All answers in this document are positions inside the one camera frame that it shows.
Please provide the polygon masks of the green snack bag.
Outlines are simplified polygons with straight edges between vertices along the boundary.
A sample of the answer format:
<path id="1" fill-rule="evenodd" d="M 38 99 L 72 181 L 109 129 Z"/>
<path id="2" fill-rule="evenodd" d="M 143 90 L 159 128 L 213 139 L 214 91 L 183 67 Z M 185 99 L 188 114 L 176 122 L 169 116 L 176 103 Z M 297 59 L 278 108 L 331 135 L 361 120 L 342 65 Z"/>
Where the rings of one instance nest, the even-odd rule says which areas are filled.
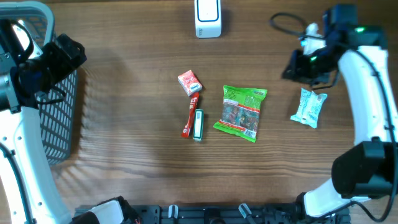
<path id="1" fill-rule="evenodd" d="M 266 95 L 265 89 L 224 85 L 222 115 L 213 127 L 256 142 L 261 103 Z"/>

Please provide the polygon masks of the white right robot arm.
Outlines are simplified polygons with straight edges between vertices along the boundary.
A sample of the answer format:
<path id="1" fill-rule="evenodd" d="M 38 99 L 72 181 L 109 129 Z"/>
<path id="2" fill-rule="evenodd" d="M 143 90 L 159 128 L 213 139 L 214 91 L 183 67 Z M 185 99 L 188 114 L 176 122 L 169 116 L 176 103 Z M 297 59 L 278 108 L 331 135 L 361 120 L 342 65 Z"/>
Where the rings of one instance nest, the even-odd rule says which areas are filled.
<path id="1" fill-rule="evenodd" d="M 318 222 L 369 199 L 397 194 L 397 108 L 389 82 L 387 44 L 378 26 L 358 22 L 353 4 L 323 16 L 324 33 L 310 24 L 300 34 L 284 79 L 321 89 L 337 70 L 345 80 L 354 119 L 354 146 L 337 157 L 331 178 L 298 197 L 302 217 Z"/>

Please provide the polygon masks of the red small box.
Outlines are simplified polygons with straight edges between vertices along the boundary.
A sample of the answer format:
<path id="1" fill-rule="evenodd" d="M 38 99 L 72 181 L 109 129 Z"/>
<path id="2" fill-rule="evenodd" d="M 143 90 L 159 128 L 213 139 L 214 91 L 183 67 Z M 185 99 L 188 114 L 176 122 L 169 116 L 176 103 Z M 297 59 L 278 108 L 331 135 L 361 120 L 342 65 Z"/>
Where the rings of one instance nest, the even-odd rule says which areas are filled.
<path id="1" fill-rule="evenodd" d="M 199 92 L 203 88 L 203 85 L 191 70 L 179 75 L 177 80 L 188 96 Z"/>

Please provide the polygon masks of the green chewing gum pack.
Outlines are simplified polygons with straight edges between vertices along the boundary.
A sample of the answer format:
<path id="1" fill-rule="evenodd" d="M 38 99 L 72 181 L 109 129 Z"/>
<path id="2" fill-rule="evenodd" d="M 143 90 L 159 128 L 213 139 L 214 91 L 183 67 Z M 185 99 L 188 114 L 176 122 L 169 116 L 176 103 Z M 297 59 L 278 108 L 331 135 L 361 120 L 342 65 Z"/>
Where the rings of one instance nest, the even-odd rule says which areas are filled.
<path id="1" fill-rule="evenodd" d="M 203 138 L 203 118 L 204 112 L 201 109 L 195 110 L 193 140 L 196 142 L 202 141 Z"/>

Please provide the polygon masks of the red drink mix sachet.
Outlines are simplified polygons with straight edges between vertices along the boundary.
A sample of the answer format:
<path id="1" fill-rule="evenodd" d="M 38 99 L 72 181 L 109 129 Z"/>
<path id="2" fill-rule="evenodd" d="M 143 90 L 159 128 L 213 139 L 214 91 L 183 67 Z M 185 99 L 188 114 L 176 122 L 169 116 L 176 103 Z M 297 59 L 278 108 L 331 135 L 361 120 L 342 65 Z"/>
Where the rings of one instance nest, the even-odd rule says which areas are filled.
<path id="1" fill-rule="evenodd" d="M 190 106 L 189 106 L 189 117 L 188 117 L 188 121 L 181 133 L 181 137 L 183 138 L 188 138 L 190 135 L 190 130 L 193 126 L 193 121 L 194 121 L 194 117 L 195 117 L 195 110 L 197 108 L 197 104 L 198 104 L 198 100 L 199 100 L 200 94 L 199 92 L 194 93 L 191 96 L 190 99 Z"/>

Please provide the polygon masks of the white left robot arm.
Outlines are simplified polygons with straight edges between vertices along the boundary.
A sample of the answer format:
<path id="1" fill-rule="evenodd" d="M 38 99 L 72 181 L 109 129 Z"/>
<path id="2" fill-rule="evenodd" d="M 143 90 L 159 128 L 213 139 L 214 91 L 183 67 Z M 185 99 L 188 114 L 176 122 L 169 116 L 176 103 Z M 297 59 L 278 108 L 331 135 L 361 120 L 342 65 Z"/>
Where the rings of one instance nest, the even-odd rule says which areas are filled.
<path id="1" fill-rule="evenodd" d="M 1 20 L 1 180 L 13 223 L 140 223 L 122 197 L 72 217 L 52 177 L 42 142 L 41 106 L 65 101 L 58 83 L 85 63 L 84 47 L 62 34 L 33 57 L 34 41 L 23 47 L 11 19 Z"/>

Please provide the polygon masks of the mint wet wipes pack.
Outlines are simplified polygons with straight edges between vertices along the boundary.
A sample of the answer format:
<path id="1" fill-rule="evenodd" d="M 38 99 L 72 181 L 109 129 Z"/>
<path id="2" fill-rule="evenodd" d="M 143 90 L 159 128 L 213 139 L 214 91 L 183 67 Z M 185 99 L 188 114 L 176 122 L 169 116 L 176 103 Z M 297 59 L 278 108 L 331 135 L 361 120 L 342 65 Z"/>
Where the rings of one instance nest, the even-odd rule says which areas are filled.
<path id="1" fill-rule="evenodd" d="M 316 129 L 320 110 L 327 97 L 327 94 L 316 94 L 313 91 L 301 88 L 300 104 L 297 112 L 290 119 Z"/>

